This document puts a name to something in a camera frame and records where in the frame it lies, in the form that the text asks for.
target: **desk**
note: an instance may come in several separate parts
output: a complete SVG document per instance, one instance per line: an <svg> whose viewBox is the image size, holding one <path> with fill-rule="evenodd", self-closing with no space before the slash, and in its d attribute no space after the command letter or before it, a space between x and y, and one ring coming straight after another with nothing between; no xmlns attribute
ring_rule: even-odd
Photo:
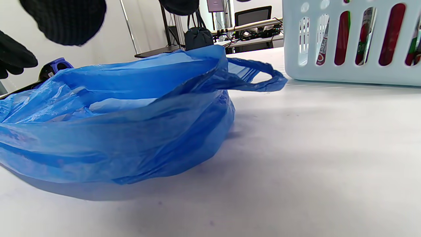
<svg viewBox="0 0 421 237"><path fill-rule="evenodd" d="M144 53L136 54L134 57L142 59L142 58L155 56L155 55L158 55L158 54L171 53L171 52L177 51L179 49L180 49L180 46L171 45L171 46L167 46L167 47L164 47L164 48L159 48L159 49L147 51L147 52L144 52Z"/></svg>
<svg viewBox="0 0 421 237"><path fill-rule="evenodd" d="M252 39L252 40L248 40L248 41L238 41L236 43L232 43L229 48L232 47L237 47L237 46L244 46L244 45L250 45L250 44L255 44L255 43L266 43L266 42L270 42L270 41L277 41L277 40L283 40L284 39L284 35L281 33L279 35L276 35L270 38L258 38L258 39ZM219 45L226 45L229 44L230 41L222 41L222 42L216 42L215 44L219 44Z"/></svg>
<svg viewBox="0 0 421 237"><path fill-rule="evenodd" d="M283 48L230 56L284 71ZM421 236L419 89L290 81L230 94L236 122L218 154L174 177L54 185L0 169L0 236Z"/></svg>

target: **black stand pole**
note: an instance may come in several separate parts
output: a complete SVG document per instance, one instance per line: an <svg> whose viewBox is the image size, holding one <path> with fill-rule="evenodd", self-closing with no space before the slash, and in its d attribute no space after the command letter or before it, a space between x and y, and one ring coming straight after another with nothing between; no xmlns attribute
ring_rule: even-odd
<svg viewBox="0 0 421 237"><path fill-rule="evenodd" d="M213 25L213 30L215 30L215 19L213 18L213 12L211 12L212 14L212 25Z"/></svg>
<svg viewBox="0 0 421 237"><path fill-rule="evenodd" d="M165 9L161 6L161 12L162 12L162 19L164 20L164 27L165 27L165 36L167 37L168 46L171 46L171 39L170 39L170 32L168 29L168 23L167 23L167 16L165 15Z"/></svg>

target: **white wall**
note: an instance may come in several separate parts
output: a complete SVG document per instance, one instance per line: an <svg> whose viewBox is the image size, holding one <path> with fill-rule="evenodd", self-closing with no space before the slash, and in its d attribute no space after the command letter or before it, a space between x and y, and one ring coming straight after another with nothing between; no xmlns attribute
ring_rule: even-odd
<svg viewBox="0 0 421 237"><path fill-rule="evenodd" d="M26 46L39 62L36 68L2 80L7 91L12 92L37 81L42 66L59 57L64 57L75 67L135 60L120 2L107 0L107 4L107 15L100 32L82 47L70 47L46 39L19 1L1 0L0 30Z"/></svg>
<svg viewBox="0 0 421 237"><path fill-rule="evenodd" d="M244 11L264 6L272 6L272 18L282 17L282 0L251 0L244 3L234 0L233 15L238 11Z"/></svg>
<svg viewBox="0 0 421 237"><path fill-rule="evenodd" d="M123 3L139 53L168 44L158 0L123 0Z"/></svg>

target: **label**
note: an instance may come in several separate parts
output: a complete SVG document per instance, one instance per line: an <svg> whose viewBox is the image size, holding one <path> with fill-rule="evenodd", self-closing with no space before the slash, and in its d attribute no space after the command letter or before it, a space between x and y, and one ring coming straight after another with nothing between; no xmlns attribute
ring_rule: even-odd
<svg viewBox="0 0 421 237"><path fill-rule="evenodd" d="M329 21L326 25L325 33L323 34L322 44L320 45L319 55L317 56L317 65L323 65L326 60L326 48L328 46Z"/></svg>
<svg viewBox="0 0 421 237"><path fill-rule="evenodd" d="M371 33L372 26L371 21L373 19L373 10L374 8L369 8L364 11L364 16L362 18L362 26L360 31L360 41L358 43L357 57L355 58L355 63L357 65L362 65L365 63L364 54L367 48L368 35Z"/></svg>

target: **chair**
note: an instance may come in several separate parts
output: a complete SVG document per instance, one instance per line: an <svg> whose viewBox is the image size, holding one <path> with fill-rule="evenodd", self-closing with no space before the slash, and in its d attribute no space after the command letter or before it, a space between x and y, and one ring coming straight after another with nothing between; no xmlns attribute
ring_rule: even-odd
<svg viewBox="0 0 421 237"><path fill-rule="evenodd" d="M249 24L253 22L259 22L263 20L269 20L272 16L272 6L266 6L266 7L259 7L259 8L253 8L248 9L245 11L239 11L235 13L235 26L240 26L244 24ZM238 38L240 35L239 32L235 33L235 37ZM247 51L254 51L254 50L260 50L260 49L267 49L267 48L273 48L273 43L255 43L250 45L244 45L244 46L238 46L235 47L235 52L247 52Z"/></svg>

